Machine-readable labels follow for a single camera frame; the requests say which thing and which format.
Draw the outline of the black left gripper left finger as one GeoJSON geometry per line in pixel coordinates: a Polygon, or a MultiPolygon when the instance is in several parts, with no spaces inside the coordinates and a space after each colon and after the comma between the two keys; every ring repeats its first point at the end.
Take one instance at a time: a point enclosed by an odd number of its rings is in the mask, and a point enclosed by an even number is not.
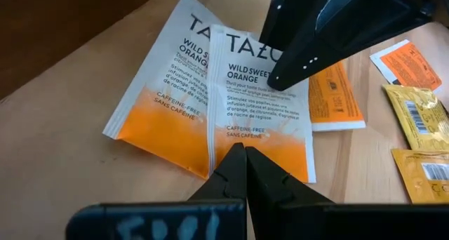
{"type": "Polygon", "coordinates": [[[231,147],[186,201],[95,204],[76,212],[66,240],[246,240],[246,151],[231,147]]]}

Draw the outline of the white orange Tazo tea packet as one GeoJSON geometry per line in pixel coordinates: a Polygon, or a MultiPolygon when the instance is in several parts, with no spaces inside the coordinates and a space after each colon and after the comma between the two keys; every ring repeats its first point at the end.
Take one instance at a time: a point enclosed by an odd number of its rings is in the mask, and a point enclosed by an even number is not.
{"type": "Polygon", "coordinates": [[[208,150],[218,164],[238,142],[256,147],[300,181],[315,183],[309,82],[285,91],[267,84],[282,52],[251,33],[210,28],[208,150]]]}
{"type": "Polygon", "coordinates": [[[407,39],[372,54],[370,59],[390,84],[433,91],[442,86],[441,78],[415,44],[407,39]]]}
{"type": "Polygon", "coordinates": [[[315,132],[366,127],[343,62],[309,77],[309,113],[315,132]]]}
{"type": "Polygon", "coordinates": [[[103,134],[208,178],[207,68],[210,26],[197,0],[179,0],[103,134]]]}

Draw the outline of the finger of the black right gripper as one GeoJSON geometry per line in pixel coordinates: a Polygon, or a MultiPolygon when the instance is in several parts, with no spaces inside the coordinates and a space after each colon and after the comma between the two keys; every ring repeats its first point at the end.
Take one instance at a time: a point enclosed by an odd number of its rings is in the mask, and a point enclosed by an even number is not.
{"type": "Polygon", "coordinates": [[[315,27],[327,0],[271,0],[259,42],[284,51],[298,31],[315,27]]]}
{"type": "Polygon", "coordinates": [[[327,0],[315,27],[281,51],[268,85],[278,91],[382,41],[430,22],[435,0],[327,0]]]}

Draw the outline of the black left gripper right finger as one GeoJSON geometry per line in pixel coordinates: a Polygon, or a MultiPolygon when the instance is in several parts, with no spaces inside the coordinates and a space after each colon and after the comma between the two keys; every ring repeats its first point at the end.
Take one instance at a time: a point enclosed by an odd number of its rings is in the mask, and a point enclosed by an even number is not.
{"type": "Polygon", "coordinates": [[[247,147],[257,240],[449,240],[449,205],[337,204],[247,147]]]}

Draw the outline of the yellow mango tea packet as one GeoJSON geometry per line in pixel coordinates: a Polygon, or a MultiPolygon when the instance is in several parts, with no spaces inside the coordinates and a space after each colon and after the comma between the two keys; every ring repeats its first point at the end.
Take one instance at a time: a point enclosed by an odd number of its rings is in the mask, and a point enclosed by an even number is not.
{"type": "Polygon", "coordinates": [[[392,149],[414,204],[449,204],[449,151],[392,149]]]}
{"type": "Polygon", "coordinates": [[[449,116],[427,88],[383,86],[413,150],[449,151],[449,116]]]}

